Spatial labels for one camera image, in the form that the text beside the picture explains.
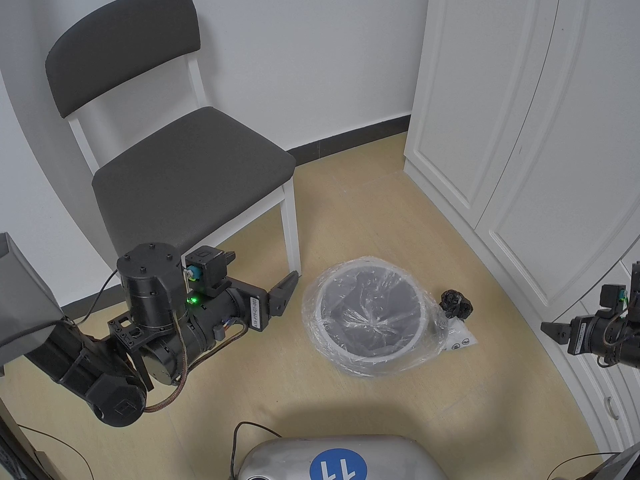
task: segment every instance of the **white label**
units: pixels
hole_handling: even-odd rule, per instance
[[[251,297],[251,327],[260,329],[260,301]]]
[[[584,332],[587,329],[587,322],[580,324],[580,331],[578,331],[578,341],[575,343],[575,353],[578,354],[582,348],[582,341],[584,340]]]

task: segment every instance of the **chair seat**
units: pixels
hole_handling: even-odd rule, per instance
[[[118,255],[143,242],[181,253],[293,176],[289,153],[212,107],[149,135],[92,186]]]

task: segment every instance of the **wooden floor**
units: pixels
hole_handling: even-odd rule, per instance
[[[22,424],[66,440],[97,480],[228,478],[232,431],[249,419],[284,436],[359,433],[416,439],[451,480],[546,479],[574,455],[595,452],[564,381],[507,295],[436,207],[402,172],[404,134],[299,167],[296,205],[304,275],[284,316],[249,332],[189,376],[169,408],[127,428],[101,424],[82,400],[24,358],[6,366],[0,396]],[[280,212],[228,240],[230,275],[270,288],[287,273]],[[400,375],[363,380],[332,368],[303,330],[305,286],[335,263],[373,255],[409,270],[436,297],[464,293],[479,344],[443,353]],[[106,334],[103,310],[83,329]],[[160,387],[151,403],[172,388]],[[269,436],[243,428],[239,456]],[[80,458],[26,434],[70,480],[89,478]],[[558,470],[585,474],[599,460]]]

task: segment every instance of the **chair leg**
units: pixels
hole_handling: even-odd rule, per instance
[[[280,203],[280,213],[282,214],[282,228],[284,230],[284,244],[287,247],[289,270],[297,270],[298,274],[302,275],[296,201],[293,196],[293,177],[284,183],[282,188],[284,189],[284,199]]]

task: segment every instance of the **label sticker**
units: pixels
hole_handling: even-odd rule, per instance
[[[575,343],[575,353],[579,354],[582,348],[582,341],[584,340],[584,331],[587,329],[587,322],[580,324],[580,331],[578,331],[578,341]]]
[[[251,327],[260,329],[260,300],[251,297]]]
[[[367,463],[352,450],[332,448],[318,454],[309,468],[311,480],[365,480]]]

